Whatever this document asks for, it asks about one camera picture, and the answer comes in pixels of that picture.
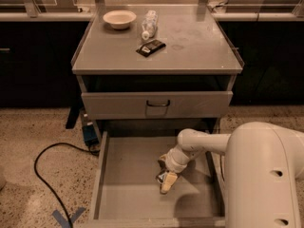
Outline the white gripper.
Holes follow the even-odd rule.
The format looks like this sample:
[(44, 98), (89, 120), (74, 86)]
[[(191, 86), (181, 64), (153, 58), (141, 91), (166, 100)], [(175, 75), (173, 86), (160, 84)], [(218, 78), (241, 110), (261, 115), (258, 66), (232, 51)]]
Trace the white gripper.
[(189, 151), (183, 151), (179, 147), (170, 149), (167, 154), (159, 156), (158, 163), (160, 168), (167, 168), (169, 171), (164, 184), (161, 184), (161, 193), (167, 194), (171, 187), (178, 179), (176, 173), (181, 173), (188, 165), (188, 163), (194, 159), (194, 153)]

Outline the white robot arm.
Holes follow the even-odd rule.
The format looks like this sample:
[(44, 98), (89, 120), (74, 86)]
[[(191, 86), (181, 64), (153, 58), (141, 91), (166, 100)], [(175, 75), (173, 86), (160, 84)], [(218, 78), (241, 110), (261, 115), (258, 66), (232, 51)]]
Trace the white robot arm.
[(304, 178), (304, 133), (261, 122), (231, 134), (183, 129), (159, 157), (163, 194), (202, 151), (225, 157), (225, 228), (301, 228), (295, 181)]

